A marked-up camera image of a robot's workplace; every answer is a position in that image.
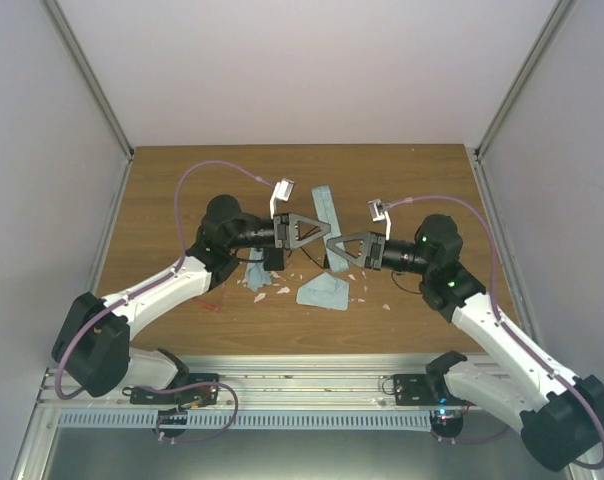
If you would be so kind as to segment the light blue cleaning cloth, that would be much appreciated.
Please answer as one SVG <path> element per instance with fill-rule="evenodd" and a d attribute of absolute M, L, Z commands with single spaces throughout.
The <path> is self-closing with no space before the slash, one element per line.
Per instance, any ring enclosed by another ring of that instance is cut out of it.
<path fill-rule="evenodd" d="M 298 288 L 296 302 L 304 306 L 346 311 L 349 283 L 327 272 L 321 273 Z"/>

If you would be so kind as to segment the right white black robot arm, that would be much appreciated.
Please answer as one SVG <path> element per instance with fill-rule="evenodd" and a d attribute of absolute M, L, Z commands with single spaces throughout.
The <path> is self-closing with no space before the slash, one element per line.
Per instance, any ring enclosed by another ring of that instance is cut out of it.
<path fill-rule="evenodd" d="M 579 377 L 548 355 L 505 315 L 487 288 L 460 262 L 463 240 L 453 219 L 426 217 L 411 242 L 375 232 L 328 240 L 348 262 L 372 270 L 420 276 L 430 309 L 472 338 L 507 374 L 483 373 L 465 355 L 449 352 L 426 368 L 426 396 L 480 407 L 516 432 L 543 467 L 604 468 L 604 384 Z"/>

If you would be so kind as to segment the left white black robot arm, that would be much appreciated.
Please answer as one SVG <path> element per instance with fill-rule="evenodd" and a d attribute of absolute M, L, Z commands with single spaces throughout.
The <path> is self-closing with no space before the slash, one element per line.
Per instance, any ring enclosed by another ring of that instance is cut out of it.
<path fill-rule="evenodd" d="M 188 391 L 185 366 L 166 350 L 133 349 L 131 341 L 170 310 L 223 284 L 240 264 L 235 251 L 282 253 L 330 231 L 320 220 L 294 213 L 259 218 L 230 195 L 213 198 L 193 245 L 176 262 L 120 292 L 86 292 L 73 301 L 52 348 L 59 374 L 93 397 L 141 385 L 167 404 L 180 402 Z"/>

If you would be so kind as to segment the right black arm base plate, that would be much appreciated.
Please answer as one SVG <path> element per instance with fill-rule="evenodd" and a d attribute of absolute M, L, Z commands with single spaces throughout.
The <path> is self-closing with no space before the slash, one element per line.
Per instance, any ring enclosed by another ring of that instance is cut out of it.
<path fill-rule="evenodd" d="M 455 397 L 442 377 L 431 377 L 427 374 L 383 376 L 378 381 L 378 388 L 385 395 L 393 396 L 398 406 L 473 406 L 473 403 Z"/>

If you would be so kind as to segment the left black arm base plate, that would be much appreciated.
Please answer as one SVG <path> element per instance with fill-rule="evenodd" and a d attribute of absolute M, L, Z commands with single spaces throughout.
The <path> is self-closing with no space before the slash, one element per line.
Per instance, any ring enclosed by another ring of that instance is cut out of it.
<path fill-rule="evenodd" d="M 134 405 L 172 405 L 204 407 L 217 402 L 217 373 L 187 373 L 174 379 L 165 389 L 125 387 L 122 394 Z"/>

